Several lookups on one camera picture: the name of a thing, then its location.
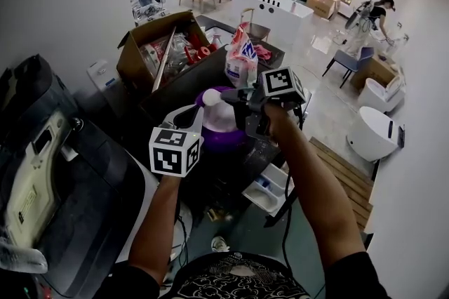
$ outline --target white cube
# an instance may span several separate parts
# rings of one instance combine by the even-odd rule
[[[185,177],[199,161],[200,133],[153,128],[149,161],[153,173]]]
[[[296,93],[306,102],[304,89],[297,75],[289,67],[272,69],[261,74],[266,97]]]

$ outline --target black shirt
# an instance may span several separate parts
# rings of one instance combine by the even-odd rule
[[[388,299],[367,253],[356,253],[325,273],[326,298]],[[261,255],[213,253],[197,258],[177,273],[171,298],[308,298],[281,263]],[[94,299],[157,299],[159,285],[143,270],[125,267],[107,277]]]
[[[387,15],[385,8],[374,6],[373,10],[370,12],[370,19],[376,21],[381,15]]]

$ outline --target metal handle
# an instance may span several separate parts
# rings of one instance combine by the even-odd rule
[[[152,93],[154,91],[156,91],[159,88],[159,86],[161,85],[163,70],[167,64],[168,52],[170,51],[171,43],[173,41],[173,37],[175,36],[175,32],[176,32],[176,26],[175,26],[175,28],[173,28],[173,31],[171,32],[170,39],[168,40],[168,43],[167,43],[166,51],[163,54],[161,64],[159,65],[159,70],[157,71],[156,79],[154,80]]]

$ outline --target bottle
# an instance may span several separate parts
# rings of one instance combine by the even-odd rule
[[[22,273],[47,273],[47,260],[33,248],[19,248],[0,239],[0,268]]]

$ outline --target open cardboard box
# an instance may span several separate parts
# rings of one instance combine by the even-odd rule
[[[320,17],[332,20],[338,14],[340,0],[307,0],[306,6]]]
[[[191,11],[179,12],[145,23],[125,34],[117,48],[123,47],[117,71],[130,94],[140,100],[152,93],[155,76],[149,71],[139,47],[176,32],[196,34],[202,46],[209,46]]]

